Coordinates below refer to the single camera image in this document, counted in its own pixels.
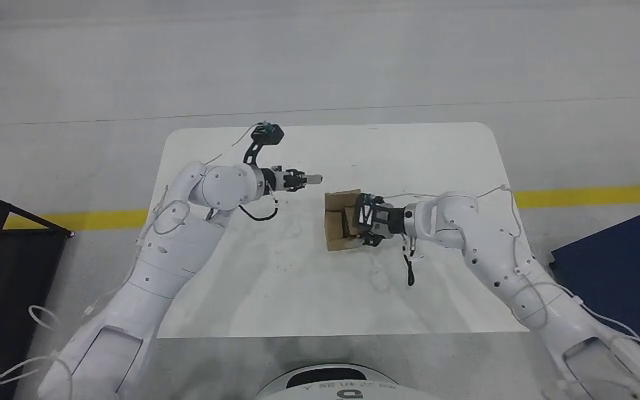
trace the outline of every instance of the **yellow floor line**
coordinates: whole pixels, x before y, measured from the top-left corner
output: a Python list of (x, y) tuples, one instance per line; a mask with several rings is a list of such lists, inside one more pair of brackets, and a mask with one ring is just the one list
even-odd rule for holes
[[(640, 186), (529, 190), (516, 192), (515, 197), (520, 209), (640, 204)], [(147, 218), (147, 210), (44, 214), (41, 217), (72, 231), (139, 229)], [(24, 218), (11, 216), (4, 229), (37, 227), (38, 224)]]

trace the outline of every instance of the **small cardboard box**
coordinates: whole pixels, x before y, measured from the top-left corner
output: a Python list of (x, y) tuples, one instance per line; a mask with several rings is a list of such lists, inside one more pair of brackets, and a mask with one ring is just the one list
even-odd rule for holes
[(353, 226), (356, 198), (360, 189), (324, 194), (324, 233), (329, 251), (354, 249), (362, 246)]

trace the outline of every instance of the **black cable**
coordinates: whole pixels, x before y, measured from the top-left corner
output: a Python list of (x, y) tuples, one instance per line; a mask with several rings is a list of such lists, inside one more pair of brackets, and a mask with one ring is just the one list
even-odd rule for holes
[(274, 203), (275, 203), (275, 209), (273, 210), (273, 213), (271, 213), (271, 215), (269, 215), (268, 217), (254, 217), (253, 215), (251, 215), (251, 213), (249, 211), (247, 211), (244, 207), (242, 206), (238, 206), (238, 208), (240, 208), (242, 210), (243, 213), (247, 214), (247, 216), (249, 218), (251, 218), (254, 221), (258, 221), (258, 222), (262, 222), (262, 221), (268, 221), (270, 219), (272, 219), (273, 217), (276, 216), (276, 214), (278, 213), (278, 200), (277, 199), (273, 199)]
[(402, 258), (404, 258), (404, 262), (407, 263), (407, 285), (413, 286), (413, 284), (416, 283), (416, 277), (413, 274), (413, 264), (409, 261), (406, 254), (403, 254)]
[[(413, 284), (416, 283), (416, 276), (413, 274), (413, 263), (409, 260), (409, 257), (407, 257), (406, 251), (407, 247), (402, 246), (402, 258), (404, 258), (404, 262), (407, 264), (407, 285), (413, 286)], [(410, 256), (413, 257), (415, 252), (416, 249), (410, 250)]]

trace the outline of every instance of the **blue panel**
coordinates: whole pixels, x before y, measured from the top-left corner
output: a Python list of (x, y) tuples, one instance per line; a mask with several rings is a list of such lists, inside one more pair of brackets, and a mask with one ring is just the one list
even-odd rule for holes
[(639, 250), (640, 216), (553, 251), (554, 272), (593, 311), (640, 332)]

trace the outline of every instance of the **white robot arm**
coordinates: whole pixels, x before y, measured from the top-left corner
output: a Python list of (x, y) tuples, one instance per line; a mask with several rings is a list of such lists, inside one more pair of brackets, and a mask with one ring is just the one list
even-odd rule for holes
[(556, 284), (518, 241), (519, 235), (482, 215), (475, 196), (448, 192), (393, 208), (381, 197), (361, 194), (354, 222), (370, 243), (402, 234), (460, 249), (471, 272), (548, 349), (563, 379), (545, 390), (547, 398), (640, 396), (640, 346), (635, 339), (590, 315), (577, 296)]
[[(264, 134), (272, 128), (273, 134)], [(277, 144), (277, 125), (260, 124), (243, 163), (209, 166), (187, 164), (150, 214), (140, 235), (140, 251), (129, 279), (106, 307), (83, 325), (57, 356), (73, 376), (75, 398), (135, 398), (140, 374), (149, 361), (165, 313), (185, 283), (209, 260), (225, 232), (233, 211), (271, 191), (296, 191), (320, 183), (319, 175), (281, 167), (258, 168), (257, 152)], [(200, 219), (190, 204), (211, 212)], [(45, 399), (67, 397), (68, 373), (52, 365), (38, 394)]]

